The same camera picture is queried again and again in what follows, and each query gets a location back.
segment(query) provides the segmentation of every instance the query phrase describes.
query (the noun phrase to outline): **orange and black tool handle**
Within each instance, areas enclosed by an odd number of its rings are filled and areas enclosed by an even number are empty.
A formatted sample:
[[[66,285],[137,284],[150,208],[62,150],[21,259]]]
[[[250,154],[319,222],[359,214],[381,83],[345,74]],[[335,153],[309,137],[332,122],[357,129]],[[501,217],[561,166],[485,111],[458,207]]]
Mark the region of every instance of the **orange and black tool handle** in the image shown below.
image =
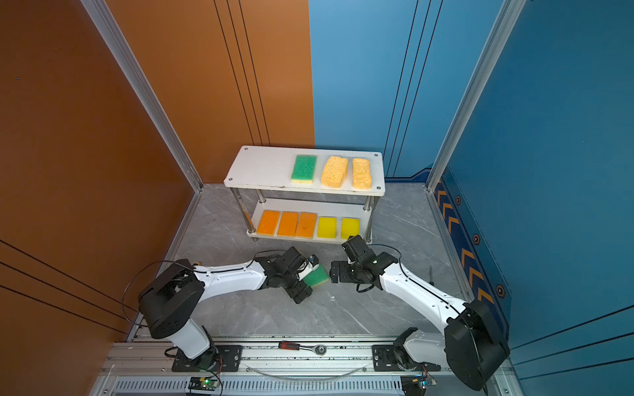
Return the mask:
[[[280,349],[299,350],[299,344],[295,342],[281,341],[278,346]]]

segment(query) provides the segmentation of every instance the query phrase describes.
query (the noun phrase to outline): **green sponge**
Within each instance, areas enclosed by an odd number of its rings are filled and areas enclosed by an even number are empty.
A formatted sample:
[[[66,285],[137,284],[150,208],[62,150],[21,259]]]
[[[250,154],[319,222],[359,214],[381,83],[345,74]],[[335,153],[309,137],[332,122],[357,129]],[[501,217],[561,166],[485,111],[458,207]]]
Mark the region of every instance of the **green sponge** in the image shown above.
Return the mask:
[[[326,270],[323,268],[322,265],[317,267],[317,269],[310,274],[306,275],[306,277],[303,279],[303,281],[313,289],[322,283],[328,282],[329,280],[330,278],[328,277],[328,274],[326,273]]]
[[[295,159],[295,167],[290,181],[293,183],[312,184],[315,173],[317,157],[314,155],[298,155]]]

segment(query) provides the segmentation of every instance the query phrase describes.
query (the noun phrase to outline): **orange wall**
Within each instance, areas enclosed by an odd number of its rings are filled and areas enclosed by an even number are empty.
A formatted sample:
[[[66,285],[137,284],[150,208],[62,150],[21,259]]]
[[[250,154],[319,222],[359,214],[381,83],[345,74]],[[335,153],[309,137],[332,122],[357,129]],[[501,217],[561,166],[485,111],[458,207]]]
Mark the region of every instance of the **orange wall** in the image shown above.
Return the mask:
[[[307,0],[107,0],[203,182],[244,144],[314,146]]]
[[[80,2],[3,1],[0,48],[0,241],[76,279],[0,243],[3,394],[82,395],[193,192]]]

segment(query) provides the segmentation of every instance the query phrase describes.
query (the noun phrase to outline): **beige sponge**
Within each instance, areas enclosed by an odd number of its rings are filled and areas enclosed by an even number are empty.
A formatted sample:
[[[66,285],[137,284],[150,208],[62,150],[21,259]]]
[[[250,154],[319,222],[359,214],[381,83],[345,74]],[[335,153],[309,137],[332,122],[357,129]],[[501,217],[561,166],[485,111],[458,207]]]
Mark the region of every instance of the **beige sponge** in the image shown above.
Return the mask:
[[[363,158],[355,158],[353,160],[353,187],[359,189],[372,188],[369,160]]]
[[[348,175],[348,159],[331,156],[321,173],[321,183],[324,186],[341,188]]]

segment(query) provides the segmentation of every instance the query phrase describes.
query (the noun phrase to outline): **shelf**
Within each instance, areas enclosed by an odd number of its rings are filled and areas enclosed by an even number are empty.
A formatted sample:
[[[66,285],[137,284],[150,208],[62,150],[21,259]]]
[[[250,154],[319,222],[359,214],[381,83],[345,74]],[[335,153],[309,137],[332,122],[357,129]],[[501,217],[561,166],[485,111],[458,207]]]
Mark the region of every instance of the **shelf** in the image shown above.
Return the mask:
[[[290,176],[297,155],[315,155],[314,181],[312,184],[292,183]],[[321,185],[321,172],[332,155],[348,158],[348,175],[341,188]],[[353,188],[353,158],[370,161],[372,187],[369,190]],[[236,156],[224,185],[229,188],[295,191],[342,195],[384,196],[383,156],[373,151],[318,150],[312,148],[286,148],[267,146],[242,146]]]
[[[333,202],[316,202],[316,201],[300,201],[300,200],[282,200],[278,198],[267,198],[264,203],[257,203],[256,209],[253,212],[251,219],[253,225],[257,228],[262,218],[262,213],[265,210],[276,210],[278,212],[310,212],[317,213],[317,223],[315,225],[315,231],[312,239],[296,238],[294,236],[277,236],[277,228],[275,229],[274,236],[249,234],[247,235],[256,238],[271,238],[275,240],[288,240],[288,241],[302,241],[302,242],[320,242],[320,243],[336,243],[341,245],[346,240],[341,239],[341,220],[344,217],[350,219],[359,219],[359,234],[365,235],[365,230],[368,227],[368,219],[370,218],[371,210],[366,212],[363,210],[363,205],[354,205],[352,203],[333,203]],[[317,230],[319,226],[320,217],[336,217],[337,218],[337,237],[331,238],[318,238]]]

